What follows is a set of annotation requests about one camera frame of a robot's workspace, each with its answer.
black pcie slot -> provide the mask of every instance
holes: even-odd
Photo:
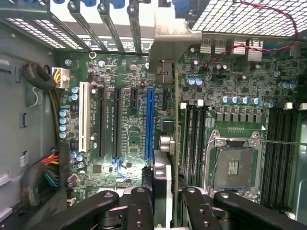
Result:
[[[106,154],[106,100],[107,91],[105,88],[98,88],[98,140],[97,156],[104,157]]]
[[[113,158],[121,157],[122,91],[114,89]]]
[[[138,89],[131,89],[131,94],[130,94],[130,108],[131,109],[138,108],[138,100],[139,100]]]

wire bundle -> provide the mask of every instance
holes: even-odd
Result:
[[[266,5],[260,5],[260,4],[256,4],[256,3],[249,3],[249,2],[246,2],[246,1],[243,1],[243,0],[240,0],[240,1],[235,1],[233,0],[233,3],[240,3],[240,4],[243,4],[243,5],[247,5],[247,6],[252,6],[254,8],[259,8],[259,9],[262,9],[262,10],[273,10],[275,12],[278,12],[280,14],[282,14],[283,16],[285,16],[287,19],[290,19],[292,24],[293,24],[293,28],[294,28],[294,39],[291,43],[289,43],[288,45],[286,46],[283,46],[283,47],[280,47],[278,49],[257,49],[257,48],[254,48],[254,47],[251,47],[251,46],[246,46],[244,44],[240,44],[240,45],[236,45],[236,46],[233,46],[231,47],[229,50],[226,50],[220,54],[218,54],[216,57],[213,57],[209,60],[206,68],[209,67],[209,64],[211,62],[214,62],[216,61],[220,56],[222,55],[225,55],[227,54],[228,52],[230,52],[231,50],[235,49],[235,48],[238,48],[238,47],[244,47],[244,48],[247,48],[247,49],[250,49],[250,50],[254,50],[254,51],[259,51],[259,52],[278,52],[278,51],[283,51],[283,50],[286,50],[288,49],[289,47],[293,46],[297,37],[298,37],[298,31],[297,31],[297,25],[296,25],[296,22],[294,21],[293,17],[287,13],[285,13],[284,11],[280,10],[280,9],[277,9],[277,8],[273,8],[273,7],[270,7],[270,6],[266,6]]]

gray plastic part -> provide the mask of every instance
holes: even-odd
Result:
[[[42,67],[54,65],[51,50],[34,43],[24,35],[0,24],[0,176],[9,172],[11,181],[0,187],[0,213],[19,203],[20,180],[27,168],[21,164],[25,152],[29,165],[39,160],[55,145],[55,131],[49,99],[42,93],[40,105],[34,104],[32,86],[20,77],[19,70],[26,62]],[[26,127],[20,127],[20,114],[26,113]]]

screw hole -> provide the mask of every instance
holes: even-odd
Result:
[[[209,222],[207,222],[207,221],[205,221],[203,224],[204,224],[205,228],[210,227],[210,223],[209,223]]]

white connector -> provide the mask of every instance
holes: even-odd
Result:
[[[91,84],[80,82],[79,85],[79,152],[87,152],[90,148],[90,92]]]
[[[57,79],[57,88],[68,89],[69,88],[69,81],[70,81],[70,71],[69,69],[63,68],[52,68],[52,76],[55,71],[59,70],[59,78]]]

